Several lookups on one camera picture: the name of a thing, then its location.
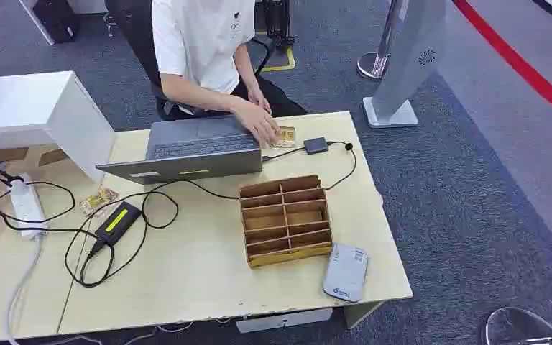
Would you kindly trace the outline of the person's left hand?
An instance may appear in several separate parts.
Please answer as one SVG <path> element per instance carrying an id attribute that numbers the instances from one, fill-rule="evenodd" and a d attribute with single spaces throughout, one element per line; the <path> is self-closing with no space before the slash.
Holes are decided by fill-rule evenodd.
<path id="1" fill-rule="evenodd" d="M 248 100 L 251 103 L 258 105 L 260 108 L 265 110 L 268 114 L 272 114 L 272 109 L 270 107 L 269 101 L 264 96 L 263 92 L 259 87 L 248 89 Z"/>

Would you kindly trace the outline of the person's right hand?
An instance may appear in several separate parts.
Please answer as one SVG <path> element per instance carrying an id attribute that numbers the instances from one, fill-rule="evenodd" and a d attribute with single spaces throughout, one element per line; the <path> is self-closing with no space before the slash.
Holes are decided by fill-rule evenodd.
<path id="1" fill-rule="evenodd" d="M 262 107 L 236 97 L 230 106 L 230 112 L 253 135 L 260 146 L 267 147 L 279 141 L 280 128 L 272 115 Z"/>

